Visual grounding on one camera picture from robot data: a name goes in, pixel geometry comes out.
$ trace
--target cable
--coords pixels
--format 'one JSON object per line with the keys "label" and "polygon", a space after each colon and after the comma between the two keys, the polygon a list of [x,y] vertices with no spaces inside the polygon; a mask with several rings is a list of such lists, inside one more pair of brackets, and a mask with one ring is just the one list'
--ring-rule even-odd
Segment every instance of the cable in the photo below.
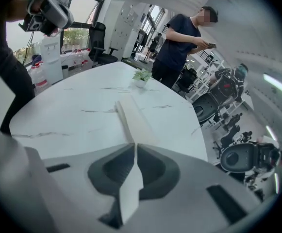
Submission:
{"label": "cable", "polygon": [[30,39],[28,41],[28,44],[26,45],[25,56],[24,56],[24,60],[22,62],[23,65],[24,65],[24,63],[26,61],[26,58],[27,58],[27,55],[28,55],[28,50],[31,47],[31,44],[32,44],[32,41],[33,41],[33,37],[34,37],[34,32],[32,32],[31,37],[30,37]]}

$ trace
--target navy blue t-shirt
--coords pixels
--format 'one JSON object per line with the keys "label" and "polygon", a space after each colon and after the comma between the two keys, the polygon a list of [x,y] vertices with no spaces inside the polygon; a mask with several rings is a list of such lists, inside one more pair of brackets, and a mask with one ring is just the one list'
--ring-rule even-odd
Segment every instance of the navy blue t-shirt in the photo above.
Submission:
{"label": "navy blue t-shirt", "polygon": [[[182,14],[173,17],[167,24],[167,27],[185,35],[201,36],[199,29],[195,28],[190,17]],[[197,48],[197,45],[193,43],[165,40],[156,59],[171,69],[181,71],[185,65],[188,53],[195,48]]]}

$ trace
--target marble table top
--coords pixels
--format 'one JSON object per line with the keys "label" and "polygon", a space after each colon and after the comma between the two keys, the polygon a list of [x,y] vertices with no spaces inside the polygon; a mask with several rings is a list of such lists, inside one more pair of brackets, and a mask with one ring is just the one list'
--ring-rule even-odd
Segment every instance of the marble table top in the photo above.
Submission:
{"label": "marble table top", "polygon": [[145,88],[136,87],[135,71],[116,62],[53,85],[13,117],[13,137],[42,159],[128,143],[115,102],[130,94],[159,139],[157,146],[207,161],[193,106],[153,78]]}

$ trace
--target headrest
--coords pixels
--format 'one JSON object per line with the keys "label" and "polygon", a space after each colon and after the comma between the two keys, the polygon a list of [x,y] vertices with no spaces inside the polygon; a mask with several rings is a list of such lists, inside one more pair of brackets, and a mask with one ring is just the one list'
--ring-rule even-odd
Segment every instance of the headrest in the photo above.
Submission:
{"label": "headrest", "polygon": [[95,25],[93,26],[93,29],[99,30],[99,31],[105,31],[106,27],[103,23],[96,22]]}

